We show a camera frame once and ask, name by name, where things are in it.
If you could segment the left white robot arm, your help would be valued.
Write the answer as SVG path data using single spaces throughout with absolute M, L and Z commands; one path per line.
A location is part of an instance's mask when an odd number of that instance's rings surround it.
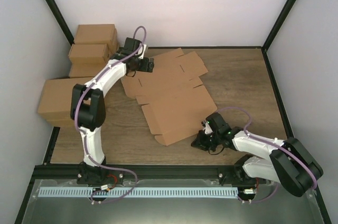
M 79 164 L 78 182 L 103 184 L 109 175 L 101 145 L 101 127 L 106 119 L 105 95 L 129 72 L 152 72 L 154 60 L 144 57 L 144 41 L 127 38 L 96 76 L 72 89 L 70 117 L 82 138 L 83 161 Z

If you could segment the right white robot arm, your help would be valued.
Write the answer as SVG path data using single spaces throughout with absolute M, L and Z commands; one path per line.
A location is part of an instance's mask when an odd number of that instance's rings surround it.
M 236 163 L 234 171 L 240 183 L 262 178 L 277 182 L 290 194 L 301 197 L 310 188 L 316 188 L 318 179 L 324 174 L 322 167 L 296 138 L 266 138 L 252 134 L 246 128 L 230 127 L 219 113 L 208 116 L 202 126 L 192 147 L 211 155 L 216 155 L 218 146 L 246 153 Z

